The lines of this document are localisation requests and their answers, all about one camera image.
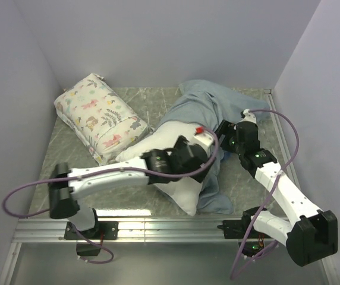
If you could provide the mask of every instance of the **metal frame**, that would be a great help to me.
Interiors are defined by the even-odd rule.
[[[265,100],[271,109],[275,110],[272,91],[265,90]],[[279,118],[271,114],[275,126],[276,135],[281,146],[282,156],[285,161],[290,159],[287,142],[282,132]],[[290,179],[300,187],[292,165],[287,168]],[[151,217],[108,217],[100,218],[102,221],[118,221],[119,231],[117,240],[108,242],[233,242],[238,239],[224,239],[223,231],[217,226],[222,220],[239,220],[239,217],[214,216],[214,217],[177,217],[177,218],[151,218]],[[19,220],[12,239],[7,260],[2,270],[0,285],[9,284],[14,272],[22,243],[76,243],[83,241],[64,240],[63,235],[67,221],[51,219],[27,219]],[[322,260],[323,268],[329,280],[329,284],[339,284],[332,257]]]
[[[239,239],[224,239],[218,229],[222,217],[211,218],[99,218],[100,221],[118,221],[118,238],[111,242],[232,242]],[[63,238],[67,221],[29,219],[18,222],[13,242],[15,243],[77,243],[83,240]]]

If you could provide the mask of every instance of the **gray blanket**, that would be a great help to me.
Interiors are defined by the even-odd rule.
[[[167,121],[198,123],[206,128],[216,130],[225,119],[232,123],[242,120],[240,112],[244,109],[268,109],[263,100],[248,97],[227,87],[205,80],[191,80],[180,84],[182,97],[168,110],[159,125]],[[256,113],[257,121],[267,113]],[[216,161],[203,182],[203,190],[199,195],[197,206],[200,212],[231,214],[233,206],[230,199],[219,193],[217,175],[224,151],[219,150]]]

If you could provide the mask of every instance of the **pillowcase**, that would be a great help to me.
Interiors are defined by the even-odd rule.
[[[154,148],[164,150],[175,145],[178,137],[183,135],[191,140],[195,129],[200,126],[196,123],[182,123],[169,121],[161,125],[151,136],[140,141],[136,145],[123,151],[116,157],[116,161],[123,162],[140,156]],[[166,193],[174,202],[187,214],[194,216],[199,200],[199,193],[202,190],[202,183],[198,183],[190,177],[184,177],[176,182],[167,184],[157,183],[155,186]]]
[[[102,79],[90,74],[54,102],[58,116],[100,165],[108,164],[149,130]]]

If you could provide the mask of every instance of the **marble floor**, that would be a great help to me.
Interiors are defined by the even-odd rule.
[[[116,93],[150,126],[155,127],[169,107],[181,96],[178,88],[115,88]],[[243,94],[265,99],[262,89],[236,89]],[[282,164],[281,148],[271,118],[259,123],[259,139],[262,147],[270,150]],[[59,118],[51,136],[43,162],[40,179],[50,176],[59,162],[68,162],[71,168],[97,166],[83,143],[75,133]],[[266,190],[241,167],[236,156],[231,156],[221,164],[219,174],[220,191],[230,197],[234,205],[232,216],[241,216],[246,209],[259,206],[266,197]],[[97,209],[99,216],[187,216],[176,204],[167,199],[153,185],[106,189],[85,199],[89,207]],[[38,185],[30,207],[30,213],[48,208],[46,185]],[[267,207],[277,216],[284,212],[274,201]],[[218,215],[198,213],[198,216]],[[36,216],[48,217],[48,213]]]

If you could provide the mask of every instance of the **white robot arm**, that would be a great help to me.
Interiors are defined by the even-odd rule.
[[[220,124],[216,131],[218,138],[221,138],[220,146],[225,151],[238,154],[243,168],[268,191],[272,189],[276,176],[281,176],[273,197],[288,217],[287,221],[263,210],[254,222],[254,231],[264,233],[286,246],[291,258],[300,266],[336,253],[338,225],[335,215],[331,211],[323,212],[313,204],[281,170],[277,159],[269,151],[260,148],[256,117],[248,110],[243,111],[242,117],[243,120],[237,124],[227,121]],[[123,168],[136,167],[171,174],[188,173],[208,160],[207,154],[212,144],[210,134],[197,130],[191,141],[179,137],[171,151],[152,150],[122,163],[89,169],[69,169],[66,164],[58,164],[53,178],[67,176],[79,177],[79,180],[49,185],[50,217],[68,219],[83,235],[91,238],[98,231],[97,215],[94,209],[82,203],[84,197],[106,188],[177,181],[179,179],[162,178]],[[89,173],[116,168],[121,171],[83,178]],[[192,178],[201,182],[208,170]],[[237,231],[244,234],[257,209],[243,213],[243,222]]]

